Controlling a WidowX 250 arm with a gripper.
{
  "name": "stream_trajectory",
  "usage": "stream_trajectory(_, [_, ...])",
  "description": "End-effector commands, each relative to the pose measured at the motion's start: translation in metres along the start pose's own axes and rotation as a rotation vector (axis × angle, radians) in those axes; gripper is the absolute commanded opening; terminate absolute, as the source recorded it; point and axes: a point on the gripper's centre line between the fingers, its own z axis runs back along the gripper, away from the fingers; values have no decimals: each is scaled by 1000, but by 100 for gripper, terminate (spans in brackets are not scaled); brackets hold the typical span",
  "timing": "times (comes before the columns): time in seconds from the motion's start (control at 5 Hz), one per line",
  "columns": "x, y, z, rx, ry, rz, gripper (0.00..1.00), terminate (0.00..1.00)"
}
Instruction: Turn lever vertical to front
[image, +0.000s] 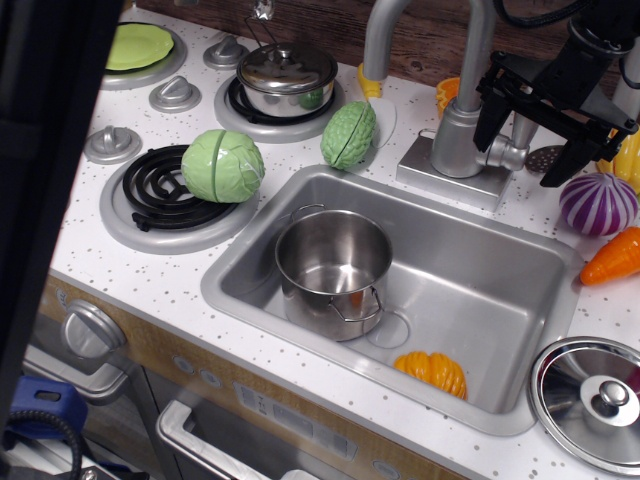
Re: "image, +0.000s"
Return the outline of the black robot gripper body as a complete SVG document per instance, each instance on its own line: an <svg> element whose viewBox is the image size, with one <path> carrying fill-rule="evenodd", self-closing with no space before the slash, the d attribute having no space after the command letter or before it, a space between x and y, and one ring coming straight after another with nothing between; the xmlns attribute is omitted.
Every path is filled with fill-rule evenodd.
<svg viewBox="0 0 640 480"><path fill-rule="evenodd" d="M553 60L496 51L480 80L483 95L512 98L513 111L568 140L591 140L615 149L635 133L635 119L600 88L611 63L630 52L638 37L636 19L572 19L569 38Z"/></svg>

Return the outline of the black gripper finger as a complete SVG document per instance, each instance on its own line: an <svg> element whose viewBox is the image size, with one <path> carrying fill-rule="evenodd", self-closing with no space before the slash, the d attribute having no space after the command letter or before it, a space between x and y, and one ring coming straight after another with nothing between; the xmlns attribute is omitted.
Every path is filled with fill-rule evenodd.
<svg viewBox="0 0 640 480"><path fill-rule="evenodd" d="M489 149L512 111L511 97L503 94L482 96L482 106L473 137L479 151L486 152Z"/></svg>
<svg viewBox="0 0 640 480"><path fill-rule="evenodd" d="M544 188L561 187L592 161L603 157L602 145L591 140L568 140L540 181Z"/></svg>

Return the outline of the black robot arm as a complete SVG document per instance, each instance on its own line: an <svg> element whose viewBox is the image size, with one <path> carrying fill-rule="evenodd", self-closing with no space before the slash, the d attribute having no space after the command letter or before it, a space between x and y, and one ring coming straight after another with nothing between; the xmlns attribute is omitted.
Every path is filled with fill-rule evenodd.
<svg viewBox="0 0 640 480"><path fill-rule="evenodd" d="M503 2L494 8L508 24L541 28L566 21L569 37L552 60L495 51L477 86L483 105L474 143L486 151L511 113L566 141L540 184L559 187L588 163L610 161L637 120L609 99L600 81L613 62L623 64L639 36L636 1L575 1L534 17L512 16Z"/></svg>

